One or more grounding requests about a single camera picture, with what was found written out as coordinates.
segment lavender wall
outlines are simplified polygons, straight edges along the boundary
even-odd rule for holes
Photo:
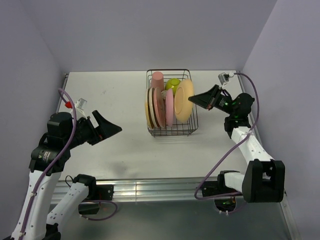
[[[241,70],[276,0],[21,2],[69,72]]]
[[[319,11],[318,0],[278,0],[243,69],[258,89],[262,142],[285,163],[285,188],[304,240],[320,235]]]
[[[63,75],[18,0],[0,0],[0,239],[13,232],[31,151],[55,112]]]

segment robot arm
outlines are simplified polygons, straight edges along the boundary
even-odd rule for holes
[[[244,126],[235,128],[231,139],[237,144],[249,130]],[[281,202],[285,182],[285,165],[282,161],[275,161],[252,133],[239,148],[248,164],[246,173],[220,173],[225,186],[242,193],[247,203]]]
[[[229,82],[229,77],[226,73],[218,76],[222,86]],[[232,99],[226,90],[215,85],[207,92],[189,97],[189,101],[207,110],[217,108],[229,114],[224,120],[224,130],[236,144],[244,141],[238,147],[248,165],[245,174],[221,171],[216,184],[218,191],[212,196],[236,190],[242,193],[248,203],[281,202],[284,196],[285,165],[282,161],[274,160],[251,132],[248,115],[255,99],[247,93]]]
[[[47,133],[43,135],[39,146],[31,153],[29,187],[20,214],[18,224],[8,240],[59,240],[61,230],[71,214],[77,209],[78,205],[86,198],[90,198],[96,187],[96,179],[92,176],[78,175],[69,190],[60,203],[48,214],[52,195],[56,184],[64,170],[65,163],[70,158],[70,150],[89,143],[95,145],[122,131],[121,127],[112,124],[104,119],[98,111],[92,114],[98,123],[94,128],[90,117],[83,117],[84,112],[81,100],[77,102],[76,111],[81,116],[76,121],[75,134],[68,149],[54,163],[52,168],[46,173],[40,185],[33,194],[33,203],[29,217],[27,218],[25,231],[22,230],[22,223],[25,219],[27,206],[34,190],[35,183],[38,181],[45,169],[56,158],[70,138],[73,120],[68,112],[58,112],[50,117],[47,123]]]

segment dish rack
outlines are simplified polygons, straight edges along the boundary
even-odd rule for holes
[[[191,74],[188,69],[150,69],[146,71],[146,89],[150,88],[152,74],[157,71],[163,74],[164,84],[173,78],[179,79],[180,81],[185,79],[190,79],[192,81]],[[193,105],[191,116],[186,123],[181,123],[176,119],[176,117],[174,118],[175,120],[172,127],[166,125],[165,127],[150,128],[147,125],[147,129],[153,137],[188,136],[198,129],[198,112],[195,104]]]

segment green cup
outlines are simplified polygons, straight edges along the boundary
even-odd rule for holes
[[[166,82],[165,90],[168,91],[169,89],[172,89],[173,95],[175,95],[180,82],[181,81],[178,78],[171,78],[169,81]]]

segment white tabletop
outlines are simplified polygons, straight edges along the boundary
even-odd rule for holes
[[[190,71],[195,94],[219,84],[222,71]],[[237,77],[226,89],[235,98],[242,92]],[[71,72],[65,90],[73,101],[87,100],[86,115],[98,110],[122,132],[94,146],[87,143],[71,151],[61,179],[87,174],[97,179],[150,179],[202,177],[234,145],[224,130],[226,113],[198,107],[198,130],[190,136],[152,137],[147,130],[144,98],[145,71]],[[69,110],[61,103],[60,112]],[[236,149],[213,174],[221,170],[246,171]]]

